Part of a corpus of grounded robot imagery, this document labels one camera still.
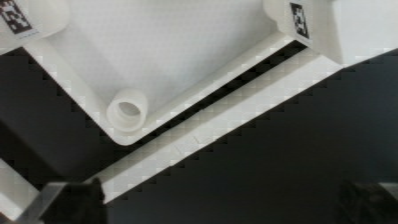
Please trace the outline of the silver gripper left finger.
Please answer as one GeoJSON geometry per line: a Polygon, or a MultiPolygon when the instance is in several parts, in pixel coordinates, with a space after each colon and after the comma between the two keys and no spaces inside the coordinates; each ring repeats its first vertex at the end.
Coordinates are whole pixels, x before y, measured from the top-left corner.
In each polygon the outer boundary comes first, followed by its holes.
{"type": "Polygon", "coordinates": [[[109,224],[101,182],[52,182],[14,224],[109,224]]]}

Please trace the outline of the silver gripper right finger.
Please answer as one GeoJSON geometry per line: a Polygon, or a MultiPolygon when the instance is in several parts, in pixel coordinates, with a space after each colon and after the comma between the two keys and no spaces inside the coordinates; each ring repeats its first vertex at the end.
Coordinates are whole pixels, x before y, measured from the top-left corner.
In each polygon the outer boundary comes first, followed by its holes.
{"type": "Polygon", "coordinates": [[[336,224],[398,224],[398,182],[341,183],[336,224]]]}

